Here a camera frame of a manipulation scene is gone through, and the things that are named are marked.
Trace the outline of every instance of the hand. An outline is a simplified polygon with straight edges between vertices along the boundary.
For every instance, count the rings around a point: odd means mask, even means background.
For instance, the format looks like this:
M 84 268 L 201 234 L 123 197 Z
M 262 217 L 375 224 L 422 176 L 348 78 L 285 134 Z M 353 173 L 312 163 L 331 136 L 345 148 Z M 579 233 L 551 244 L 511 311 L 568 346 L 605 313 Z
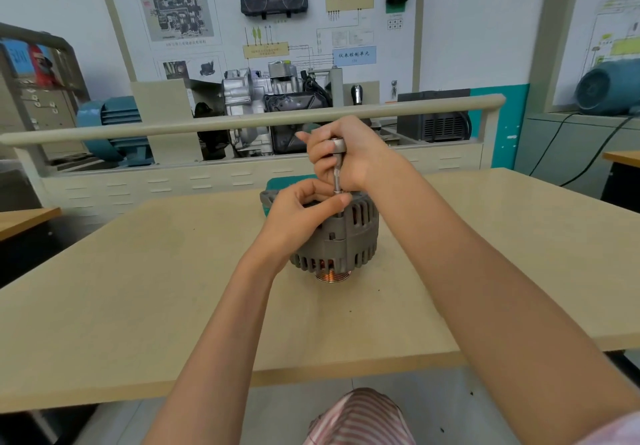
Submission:
M 332 155 L 335 144 L 329 139 L 344 139 L 347 153 L 340 169 L 340 186 L 345 191 L 367 191 L 376 164 L 381 163 L 382 155 L 388 151 L 387 144 L 353 115 L 316 128 L 311 134 L 298 132 L 296 136 L 307 144 L 318 179 L 329 184 L 333 184 L 333 167 L 337 162 Z
M 303 207 L 311 201 L 322 202 Z M 278 192 L 249 252 L 273 262 L 273 270 L 278 273 L 325 219 L 341 212 L 350 202 L 351 194 L 334 196 L 333 185 L 318 179 L 293 184 Z

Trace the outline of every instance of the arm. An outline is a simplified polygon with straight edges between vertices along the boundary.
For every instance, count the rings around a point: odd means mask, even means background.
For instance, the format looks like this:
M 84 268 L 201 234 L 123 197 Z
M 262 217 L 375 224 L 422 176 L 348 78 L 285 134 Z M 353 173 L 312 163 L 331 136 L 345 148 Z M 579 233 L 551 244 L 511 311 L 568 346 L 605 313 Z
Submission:
M 518 438 L 571 443 L 640 410 L 637 390 L 584 331 L 368 132 L 345 118 L 299 137 L 323 180 L 335 164 L 327 139 L 345 138 L 345 188 L 369 192 Z
M 333 187 L 301 181 L 278 194 L 269 217 L 238 262 L 211 320 L 200 336 L 145 445 L 236 444 L 269 291 L 289 256 L 351 196 L 328 198 Z M 319 205 L 302 204 L 325 199 Z

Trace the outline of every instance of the power cord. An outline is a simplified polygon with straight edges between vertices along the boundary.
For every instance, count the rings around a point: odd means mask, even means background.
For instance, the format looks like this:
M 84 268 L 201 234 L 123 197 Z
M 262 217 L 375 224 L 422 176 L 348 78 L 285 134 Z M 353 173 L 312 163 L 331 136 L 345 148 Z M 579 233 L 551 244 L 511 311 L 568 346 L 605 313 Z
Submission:
M 615 127 L 615 128 L 613 129 L 613 132 L 611 132 L 611 133 L 609 134 L 609 136 L 604 140 L 604 142 L 602 142 L 602 145 L 598 148 L 598 150 L 596 150 L 595 155 L 593 156 L 593 158 L 591 159 L 591 161 L 587 164 L 587 167 L 585 167 L 584 169 L 582 169 L 582 172 L 581 172 L 580 174 L 578 174 L 577 176 L 575 176 L 573 179 L 568 180 L 568 181 L 567 181 L 567 182 L 565 182 L 564 184 L 560 184 L 560 187 L 564 187 L 564 186 L 566 186 L 567 184 L 572 183 L 572 182 L 573 182 L 573 181 L 575 181 L 576 179 L 580 178 L 580 176 L 582 176 L 582 174 L 584 174 L 585 172 L 587 172 L 587 171 L 591 168 L 591 166 L 593 165 L 593 163 L 594 163 L 594 162 L 596 162 L 596 159 L 597 159 L 597 158 L 598 158 L 598 156 L 600 155 L 600 152 L 602 152 L 602 151 L 604 150 L 604 147 L 609 143 L 609 141 L 613 138 L 613 136 L 614 136 L 615 134 L 617 134 L 617 133 L 618 133 L 618 131 L 619 131 L 623 126 L 625 126 L 625 125 L 626 125 L 627 123 L 629 123 L 631 120 L 633 120 L 634 118 L 639 117 L 639 116 L 640 116 L 640 113 L 636 113 L 636 114 L 634 114 L 634 115 L 631 115 L 631 116 L 629 116 L 629 117 L 625 118 L 625 119 L 620 123 L 620 125 L 618 125 L 617 127 Z
M 542 155 L 540 156 L 540 158 L 538 159 L 538 162 L 536 163 L 536 165 L 533 167 L 532 171 L 529 173 L 529 175 L 531 176 L 535 170 L 538 168 L 538 166 L 540 165 L 540 162 L 542 162 L 542 159 L 545 158 L 545 154 L 547 154 L 547 151 L 549 150 L 549 147 L 551 147 L 551 144 L 554 143 L 554 141 L 556 140 L 557 135 L 560 133 L 560 129 L 562 128 L 562 126 L 564 125 L 564 122 L 566 122 L 569 118 L 573 117 L 574 115 L 579 115 L 580 112 L 575 112 L 572 113 L 570 115 L 567 115 L 561 122 L 560 122 L 560 126 L 558 127 L 558 130 L 556 130 L 556 133 L 554 134 L 554 136 L 551 138 L 551 140 L 549 141 L 549 143 L 547 144 L 547 148 L 545 149 L 544 152 L 542 152 Z

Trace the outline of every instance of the wooden tabletop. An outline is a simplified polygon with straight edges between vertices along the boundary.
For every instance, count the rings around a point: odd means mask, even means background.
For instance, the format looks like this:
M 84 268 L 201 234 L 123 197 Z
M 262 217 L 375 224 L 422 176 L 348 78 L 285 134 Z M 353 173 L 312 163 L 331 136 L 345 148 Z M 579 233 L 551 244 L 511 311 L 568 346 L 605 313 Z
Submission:
M 428 180 L 602 349 L 640 347 L 639 214 L 506 169 Z M 148 201 L 0 290 L 0 412 L 169 392 L 264 221 L 258 194 Z M 461 363 L 381 222 L 345 282 L 276 278 L 252 384 Z
M 627 166 L 640 168 L 640 150 L 604 152 L 602 156 L 607 160 L 611 160 L 612 162 L 618 162 L 619 164 L 625 164 Z
M 0 241 L 60 216 L 60 208 L 7 211 L 0 213 Z

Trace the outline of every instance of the white wall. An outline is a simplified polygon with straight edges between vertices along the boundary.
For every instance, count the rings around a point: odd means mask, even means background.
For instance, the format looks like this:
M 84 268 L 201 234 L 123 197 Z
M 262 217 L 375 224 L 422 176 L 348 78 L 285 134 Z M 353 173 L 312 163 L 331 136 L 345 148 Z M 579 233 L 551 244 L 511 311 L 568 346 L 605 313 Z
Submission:
M 420 89 L 526 83 L 543 0 L 424 0 Z M 66 38 L 92 98 L 130 94 L 104 0 L 0 0 L 0 21 Z
M 529 81 L 543 0 L 424 0 L 421 90 Z

